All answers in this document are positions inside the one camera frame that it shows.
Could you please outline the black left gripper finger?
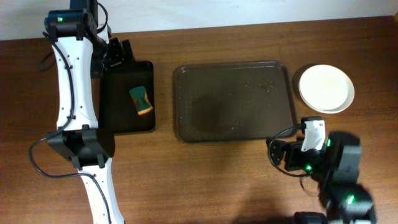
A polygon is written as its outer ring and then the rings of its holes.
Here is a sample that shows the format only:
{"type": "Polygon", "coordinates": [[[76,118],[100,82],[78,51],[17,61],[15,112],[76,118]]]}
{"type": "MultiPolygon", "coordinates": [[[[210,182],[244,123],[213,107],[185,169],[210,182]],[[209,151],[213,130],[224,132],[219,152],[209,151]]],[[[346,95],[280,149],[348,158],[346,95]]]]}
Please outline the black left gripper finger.
{"type": "Polygon", "coordinates": [[[125,62],[134,62],[135,57],[134,57],[134,53],[133,53],[130,41],[124,40],[121,43],[122,43],[123,52],[124,52],[124,61],[125,62]]]}
{"type": "Polygon", "coordinates": [[[116,66],[123,61],[123,49],[118,38],[113,38],[108,44],[107,64],[109,67],[116,66]]]}

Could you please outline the green and orange sponge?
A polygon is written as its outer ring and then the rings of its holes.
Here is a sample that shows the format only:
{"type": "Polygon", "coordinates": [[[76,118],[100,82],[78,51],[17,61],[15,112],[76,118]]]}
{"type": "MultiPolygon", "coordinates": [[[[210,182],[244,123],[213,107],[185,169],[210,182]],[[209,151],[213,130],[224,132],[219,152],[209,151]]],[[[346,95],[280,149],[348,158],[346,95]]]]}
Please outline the green and orange sponge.
{"type": "Polygon", "coordinates": [[[148,99],[146,88],[144,86],[137,86],[129,90],[129,93],[139,116],[154,110],[154,107],[148,99]]]}

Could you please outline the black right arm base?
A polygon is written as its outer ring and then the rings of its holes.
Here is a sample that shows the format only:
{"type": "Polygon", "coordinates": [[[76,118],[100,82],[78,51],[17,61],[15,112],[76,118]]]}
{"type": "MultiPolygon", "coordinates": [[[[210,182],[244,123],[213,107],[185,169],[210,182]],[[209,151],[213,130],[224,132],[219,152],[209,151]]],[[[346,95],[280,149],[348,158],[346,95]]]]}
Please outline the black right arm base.
{"type": "Polygon", "coordinates": [[[293,222],[294,224],[328,224],[328,219],[323,213],[296,212],[293,222]]]}

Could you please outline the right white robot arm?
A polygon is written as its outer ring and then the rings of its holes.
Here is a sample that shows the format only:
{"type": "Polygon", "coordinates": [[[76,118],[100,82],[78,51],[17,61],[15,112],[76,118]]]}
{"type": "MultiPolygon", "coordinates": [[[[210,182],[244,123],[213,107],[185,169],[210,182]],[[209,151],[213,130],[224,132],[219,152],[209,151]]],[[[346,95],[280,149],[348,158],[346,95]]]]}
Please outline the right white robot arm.
{"type": "Polygon", "coordinates": [[[377,223],[371,194],[358,183],[361,140],[344,131],[326,132],[319,116],[277,133],[267,142],[267,155],[279,172],[318,185],[315,194],[324,213],[296,212],[279,223],[377,223]]]}

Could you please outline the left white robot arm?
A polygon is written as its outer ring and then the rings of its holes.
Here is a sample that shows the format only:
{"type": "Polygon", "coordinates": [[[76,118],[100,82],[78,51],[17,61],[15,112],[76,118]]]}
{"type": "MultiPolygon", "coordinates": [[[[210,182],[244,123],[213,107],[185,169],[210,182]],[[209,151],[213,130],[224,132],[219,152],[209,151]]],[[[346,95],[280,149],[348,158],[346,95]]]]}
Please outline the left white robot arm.
{"type": "Polygon", "coordinates": [[[94,223],[124,223],[112,178],[114,134],[99,127],[91,80],[134,59],[129,41],[111,37],[100,24],[96,0],[71,1],[69,9],[50,11],[44,37],[52,45],[58,70],[60,106],[57,129],[44,137],[73,167],[88,196],[94,223]]]}

